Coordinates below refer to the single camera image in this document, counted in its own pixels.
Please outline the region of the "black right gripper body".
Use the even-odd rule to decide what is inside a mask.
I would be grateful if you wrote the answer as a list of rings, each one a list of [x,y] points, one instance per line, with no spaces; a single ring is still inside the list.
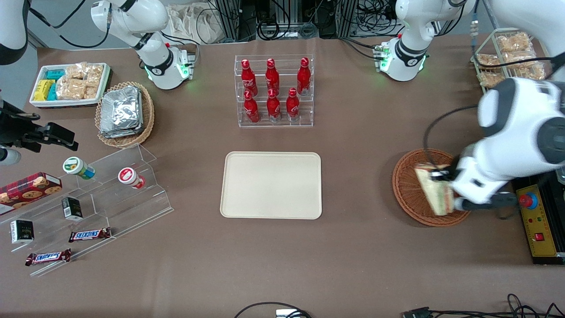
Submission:
[[[1,101],[0,144],[5,147],[17,147],[19,138],[34,134],[39,125],[34,121],[41,118],[36,113],[25,113],[12,104]]]

